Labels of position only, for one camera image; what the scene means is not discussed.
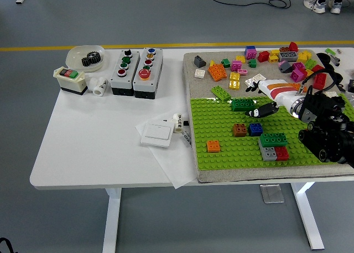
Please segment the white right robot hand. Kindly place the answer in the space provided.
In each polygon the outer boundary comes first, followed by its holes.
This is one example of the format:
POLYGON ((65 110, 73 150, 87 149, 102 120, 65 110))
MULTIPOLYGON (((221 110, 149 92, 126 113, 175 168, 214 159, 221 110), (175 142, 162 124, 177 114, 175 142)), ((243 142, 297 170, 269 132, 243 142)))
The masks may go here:
POLYGON ((260 80, 253 82, 246 91, 255 91, 265 94, 272 101, 257 109, 244 114, 254 118, 263 118, 276 113, 280 106, 284 106, 293 117, 299 118, 299 112, 305 96, 285 80, 260 80))

